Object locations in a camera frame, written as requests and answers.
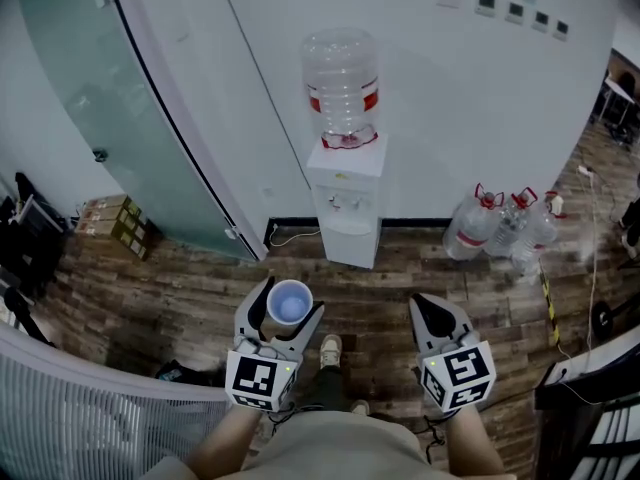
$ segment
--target beige shirt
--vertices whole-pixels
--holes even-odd
[[[406,428],[344,412],[300,414],[282,425],[260,454],[228,480],[453,480],[433,469]],[[511,476],[492,477],[514,478]],[[198,480],[167,457],[142,480]]]

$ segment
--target white radiator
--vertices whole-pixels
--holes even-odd
[[[184,458],[228,407],[224,389],[106,368],[0,322],[0,469],[12,480],[136,479]]]

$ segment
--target yellow black warning tape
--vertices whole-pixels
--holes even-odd
[[[542,264],[540,264],[540,283],[542,284],[542,291],[544,292],[544,298],[547,300],[547,307],[549,308],[549,320],[551,320],[551,328],[553,329],[553,339],[556,345],[560,344],[560,331],[558,330],[558,321],[556,320],[556,312],[553,309],[553,302],[551,302],[551,290],[549,289],[549,280],[542,270]]]

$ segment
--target person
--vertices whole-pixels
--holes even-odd
[[[408,429],[368,417],[368,404],[351,405],[343,395],[342,341],[328,335],[320,349],[320,371],[298,404],[324,410],[296,414],[243,467],[261,412],[235,405],[185,460],[165,457],[143,480],[425,479],[515,480],[507,475],[478,411],[462,408],[447,425],[451,474],[433,469]]]
[[[618,224],[624,230],[622,246],[627,250],[629,257],[635,259],[638,256],[636,245],[638,238],[640,238],[640,198],[629,204]]]

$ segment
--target cardboard box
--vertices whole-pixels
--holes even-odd
[[[139,259],[149,254],[153,224],[126,195],[94,199],[85,205],[76,233],[112,237]]]

